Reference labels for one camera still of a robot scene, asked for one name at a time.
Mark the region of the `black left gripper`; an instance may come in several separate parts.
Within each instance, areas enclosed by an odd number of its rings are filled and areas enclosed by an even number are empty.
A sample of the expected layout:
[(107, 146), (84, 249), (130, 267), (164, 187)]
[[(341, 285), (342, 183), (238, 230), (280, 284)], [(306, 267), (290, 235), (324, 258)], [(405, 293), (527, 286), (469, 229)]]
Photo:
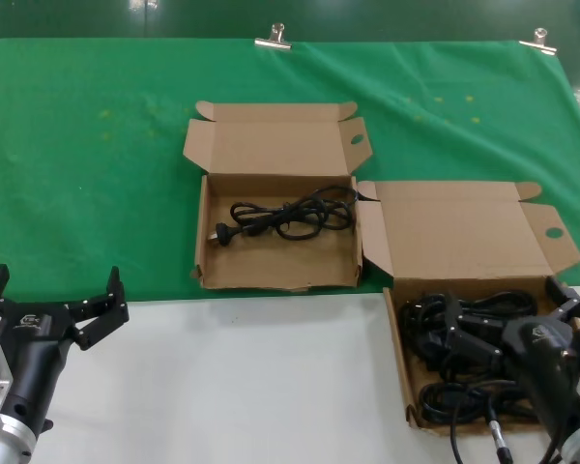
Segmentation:
[(13, 375), (2, 413), (40, 436), (72, 343), (86, 351), (130, 320), (125, 287), (114, 266), (104, 295), (69, 304), (16, 303), (3, 299), (9, 280), (8, 266), (0, 264), (1, 345)]

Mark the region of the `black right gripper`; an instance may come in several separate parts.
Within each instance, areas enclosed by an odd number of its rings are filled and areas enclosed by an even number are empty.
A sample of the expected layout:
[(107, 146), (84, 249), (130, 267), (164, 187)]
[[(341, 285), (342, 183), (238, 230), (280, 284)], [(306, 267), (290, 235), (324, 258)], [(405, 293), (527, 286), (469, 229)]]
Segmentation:
[(539, 422), (552, 438), (567, 438), (580, 428), (578, 361), (569, 325), (580, 320), (580, 295), (554, 276), (546, 278), (545, 291), (555, 310), (506, 327), (506, 292), (472, 301), (446, 293), (444, 346), (452, 358), (486, 368), (499, 368), (503, 352), (507, 375), (525, 393)]

